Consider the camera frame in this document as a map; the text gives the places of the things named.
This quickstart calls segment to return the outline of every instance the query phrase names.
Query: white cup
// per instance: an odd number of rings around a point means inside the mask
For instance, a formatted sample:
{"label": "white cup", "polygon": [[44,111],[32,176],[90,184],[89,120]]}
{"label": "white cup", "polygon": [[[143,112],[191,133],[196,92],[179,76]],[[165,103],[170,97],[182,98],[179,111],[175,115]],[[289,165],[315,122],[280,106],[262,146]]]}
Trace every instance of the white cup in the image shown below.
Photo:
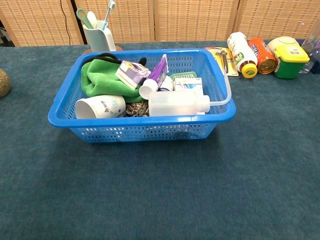
{"label": "white cup", "polygon": [[116,118],[126,110],[126,102],[119,95],[99,95],[82,98],[75,103],[77,119]]}

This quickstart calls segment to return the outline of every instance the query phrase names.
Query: yellow bottle cap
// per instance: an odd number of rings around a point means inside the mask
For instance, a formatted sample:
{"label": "yellow bottle cap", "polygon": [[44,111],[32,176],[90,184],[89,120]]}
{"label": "yellow bottle cap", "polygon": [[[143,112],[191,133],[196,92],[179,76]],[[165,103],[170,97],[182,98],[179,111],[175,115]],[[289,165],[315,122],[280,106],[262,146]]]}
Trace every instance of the yellow bottle cap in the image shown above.
{"label": "yellow bottle cap", "polygon": [[241,73],[247,79],[253,78],[258,72],[257,66],[253,63],[244,65],[241,69]]}

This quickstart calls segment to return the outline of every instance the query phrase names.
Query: basket handle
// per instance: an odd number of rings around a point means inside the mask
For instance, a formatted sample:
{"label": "basket handle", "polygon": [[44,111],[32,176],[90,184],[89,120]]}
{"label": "basket handle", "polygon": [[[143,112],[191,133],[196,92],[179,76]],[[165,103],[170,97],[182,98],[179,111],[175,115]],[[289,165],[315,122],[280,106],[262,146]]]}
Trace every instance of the basket handle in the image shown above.
{"label": "basket handle", "polygon": [[227,92],[227,96],[225,98],[225,100],[222,101],[211,101],[210,102],[210,106],[220,106],[220,105],[225,105],[227,104],[230,99],[231,99],[231,87],[230,87],[230,83],[229,83],[229,78],[227,76],[227,73],[225,71],[225,69],[223,69],[223,76],[224,76],[224,82],[225,82],[225,87],[226,87],[226,92]]}

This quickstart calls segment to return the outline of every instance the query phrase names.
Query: black cable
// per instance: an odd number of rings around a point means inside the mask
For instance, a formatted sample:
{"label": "black cable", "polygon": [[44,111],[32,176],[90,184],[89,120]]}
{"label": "black cable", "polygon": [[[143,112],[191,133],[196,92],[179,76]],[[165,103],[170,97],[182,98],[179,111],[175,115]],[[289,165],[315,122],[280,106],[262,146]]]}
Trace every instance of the black cable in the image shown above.
{"label": "black cable", "polygon": [[[70,0],[70,1],[71,1],[71,5],[72,5],[72,9],[73,9],[74,15],[77,15],[77,5],[76,5],[76,2],[75,2],[75,0]],[[85,31],[84,31],[84,28],[82,27],[81,21],[80,21],[79,18],[77,18],[77,17],[75,17],[75,19],[76,19],[76,22],[77,22],[77,24],[78,24],[78,27],[79,27],[79,30],[80,30],[80,33],[81,33],[81,37],[82,37],[83,43],[84,43],[84,44],[88,44],[87,39],[86,39],[86,35],[85,35]]]}
{"label": "black cable", "polygon": [[60,0],[60,6],[61,6],[62,13],[64,15],[65,30],[66,30],[66,33],[68,34],[68,37],[69,37],[69,45],[71,45],[71,39],[70,39],[70,35],[69,35],[69,32],[68,32],[68,28],[67,28],[67,16],[66,16],[66,14],[64,12],[64,9],[62,7],[62,0]]}

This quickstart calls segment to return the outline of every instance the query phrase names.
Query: blue toothbrush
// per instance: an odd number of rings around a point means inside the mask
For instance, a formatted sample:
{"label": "blue toothbrush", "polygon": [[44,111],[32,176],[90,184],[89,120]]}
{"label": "blue toothbrush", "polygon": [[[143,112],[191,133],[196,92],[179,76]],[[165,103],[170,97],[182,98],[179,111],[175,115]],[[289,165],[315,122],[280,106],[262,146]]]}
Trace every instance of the blue toothbrush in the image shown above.
{"label": "blue toothbrush", "polygon": [[106,15],[105,15],[105,18],[104,18],[104,21],[103,21],[103,25],[102,25],[102,28],[101,28],[102,31],[105,30],[105,27],[107,25],[107,19],[108,19],[110,11],[115,9],[115,8],[116,8],[116,2],[114,0],[110,0],[109,4],[108,4],[108,11],[106,12]]}

